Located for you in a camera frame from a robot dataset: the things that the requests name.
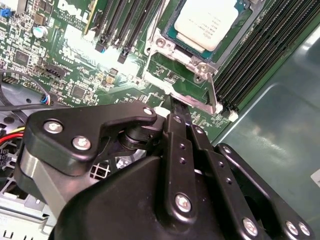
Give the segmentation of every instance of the blue connector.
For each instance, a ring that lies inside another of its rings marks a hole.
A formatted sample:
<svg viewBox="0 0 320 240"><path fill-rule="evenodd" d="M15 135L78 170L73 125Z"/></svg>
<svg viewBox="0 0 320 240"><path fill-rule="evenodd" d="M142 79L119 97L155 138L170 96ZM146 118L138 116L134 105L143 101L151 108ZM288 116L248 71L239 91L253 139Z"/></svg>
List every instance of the blue connector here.
<svg viewBox="0 0 320 240"><path fill-rule="evenodd" d="M13 13L9 8L0 9L0 17L10 18L12 15Z"/></svg>

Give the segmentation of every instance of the integrated circuit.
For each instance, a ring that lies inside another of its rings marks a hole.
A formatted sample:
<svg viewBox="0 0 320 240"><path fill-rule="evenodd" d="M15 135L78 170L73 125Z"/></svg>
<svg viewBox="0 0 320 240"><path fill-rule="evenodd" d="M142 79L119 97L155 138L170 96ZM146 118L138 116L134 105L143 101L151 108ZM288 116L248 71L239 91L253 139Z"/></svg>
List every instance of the integrated circuit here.
<svg viewBox="0 0 320 240"><path fill-rule="evenodd" d="M209 62L244 10L243 0L183 0L163 35L183 50Z"/></svg>
<svg viewBox="0 0 320 240"><path fill-rule="evenodd" d="M25 54L24 52L17 50L15 52L14 61L17 64L27 66L28 62L29 62L29 56L27 54Z"/></svg>
<svg viewBox="0 0 320 240"><path fill-rule="evenodd" d="M86 93L86 90L79 86L74 86L72 90L72 96L77 98L77 99L82 99Z"/></svg>

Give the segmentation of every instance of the hex bolt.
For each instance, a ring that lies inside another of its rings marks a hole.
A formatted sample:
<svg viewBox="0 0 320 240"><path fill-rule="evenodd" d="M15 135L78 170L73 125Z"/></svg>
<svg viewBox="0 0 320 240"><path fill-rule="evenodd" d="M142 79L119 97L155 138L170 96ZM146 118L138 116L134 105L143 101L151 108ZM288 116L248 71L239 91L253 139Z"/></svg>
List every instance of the hex bolt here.
<svg viewBox="0 0 320 240"><path fill-rule="evenodd" d="M307 235L310 236L310 231L309 229L306 227L306 225L304 225L302 222L299 222L299 228L301 229L301 231Z"/></svg>
<svg viewBox="0 0 320 240"><path fill-rule="evenodd" d="M177 194L175 196L175 204L184 213L191 211L191 202L185 195Z"/></svg>
<svg viewBox="0 0 320 240"><path fill-rule="evenodd" d="M295 225L292 222L286 221L285 224L288 227L290 233L292 233L293 235L298 236L298 234L299 234L298 229L295 227Z"/></svg>
<svg viewBox="0 0 320 240"><path fill-rule="evenodd" d="M77 136L72 140L72 145L81 151L86 151L91 148L91 142L85 136Z"/></svg>
<svg viewBox="0 0 320 240"><path fill-rule="evenodd" d="M253 221L251 221L249 218L245 217L242 220L243 226L245 230L251 235L256 237L258 235L258 229Z"/></svg>
<svg viewBox="0 0 320 240"><path fill-rule="evenodd" d="M62 125L57 121L47 121L43 125L44 130L51 134L59 134L63 131Z"/></svg>

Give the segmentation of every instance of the processor chip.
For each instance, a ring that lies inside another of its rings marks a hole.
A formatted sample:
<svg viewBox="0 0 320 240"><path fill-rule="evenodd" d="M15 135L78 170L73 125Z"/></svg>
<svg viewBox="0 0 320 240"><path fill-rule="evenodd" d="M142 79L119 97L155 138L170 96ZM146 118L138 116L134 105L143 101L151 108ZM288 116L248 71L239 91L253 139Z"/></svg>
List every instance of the processor chip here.
<svg viewBox="0 0 320 240"><path fill-rule="evenodd" d="M15 58L14 61L17 64L23 65L23 66L27 66L28 65L28 61L29 61L29 56L25 53L23 53L22 51L17 50L15 52Z"/></svg>
<svg viewBox="0 0 320 240"><path fill-rule="evenodd" d="M187 0L174 23L176 38L200 53L212 52L239 15L235 3L234 0Z"/></svg>

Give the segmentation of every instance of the black bracket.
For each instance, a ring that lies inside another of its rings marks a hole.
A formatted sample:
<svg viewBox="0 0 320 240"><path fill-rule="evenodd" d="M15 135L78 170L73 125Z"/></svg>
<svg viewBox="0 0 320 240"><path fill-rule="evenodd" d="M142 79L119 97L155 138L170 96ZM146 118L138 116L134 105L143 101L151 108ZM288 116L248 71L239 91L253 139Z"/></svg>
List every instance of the black bracket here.
<svg viewBox="0 0 320 240"><path fill-rule="evenodd" d="M64 174L80 176L90 171L100 154L101 139L109 147L120 131L149 126L156 120L157 114L141 102L40 111L29 117L23 140L32 156ZM49 121L60 123L63 130L58 134L46 131L44 124ZM78 136L90 142L89 149L73 146Z"/></svg>

